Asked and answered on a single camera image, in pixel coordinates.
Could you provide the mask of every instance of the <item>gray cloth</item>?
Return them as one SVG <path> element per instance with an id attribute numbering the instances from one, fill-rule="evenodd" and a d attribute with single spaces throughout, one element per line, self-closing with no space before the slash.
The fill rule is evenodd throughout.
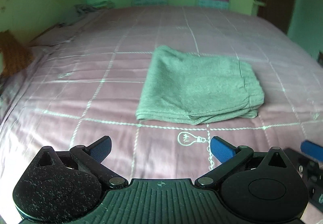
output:
<path id="1" fill-rule="evenodd" d="M 95 11 L 97 11 L 97 9 L 90 5 L 75 5 L 62 16 L 62 20 L 59 22 L 59 27 L 73 25 L 84 19 L 86 14 Z"/>

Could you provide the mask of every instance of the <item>triangular hole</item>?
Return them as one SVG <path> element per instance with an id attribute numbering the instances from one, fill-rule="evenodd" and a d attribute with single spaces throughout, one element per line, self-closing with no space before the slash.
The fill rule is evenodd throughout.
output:
<path id="1" fill-rule="evenodd" d="M 49 153 L 44 152 L 40 160 L 38 161 L 37 166 L 51 166 L 52 164 L 53 162 Z"/>
<path id="2" fill-rule="evenodd" d="M 287 167 L 278 152 L 273 154 L 273 157 L 269 162 L 269 166 Z"/>

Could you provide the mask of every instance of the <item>pink bedspread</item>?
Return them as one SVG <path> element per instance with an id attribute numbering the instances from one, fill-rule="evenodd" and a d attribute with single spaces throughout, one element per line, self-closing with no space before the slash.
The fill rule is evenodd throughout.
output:
<path id="1" fill-rule="evenodd" d="M 197 126 L 137 121 L 151 54 L 161 44 L 251 63 L 265 92 L 259 116 Z M 219 165 L 209 149 L 214 135 L 255 151 L 299 150 L 304 139 L 323 145 L 323 70 L 257 17 L 198 7 L 107 10 L 36 67 L 1 124 L 0 215 L 7 224 L 20 221 L 12 190 L 45 145 L 68 150 L 109 135 L 103 164 L 128 180 L 195 180 Z M 312 206 L 303 216 L 310 224 L 321 219 Z"/>

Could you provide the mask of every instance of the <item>crosshair logo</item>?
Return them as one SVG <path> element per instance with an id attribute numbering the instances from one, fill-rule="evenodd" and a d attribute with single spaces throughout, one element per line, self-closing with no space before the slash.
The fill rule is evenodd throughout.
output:
<path id="1" fill-rule="evenodd" d="M 157 185 L 158 185 L 158 186 L 165 186 L 165 185 L 166 185 L 166 183 L 165 183 L 165 182 L 160 181 L 160 182 L 158 182 L 158 183 L 157 183 Z"/>

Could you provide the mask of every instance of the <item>light bulb drawing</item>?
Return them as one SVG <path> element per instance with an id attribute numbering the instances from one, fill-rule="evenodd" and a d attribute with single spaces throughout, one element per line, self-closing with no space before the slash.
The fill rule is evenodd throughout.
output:
<path id="1" fill-rule="evenodd" d="M 189 133 L 189 132 L 180 132 L 177 135 L 177 141 L 178 143 L 180 143 L 182 146 L 190 146 L 194 143 L 209 143 L 208 140 L 206 140 L 206 138 L 204 137 L 200 137 L 200 136 L 194 136 L 193 134 Z"/>

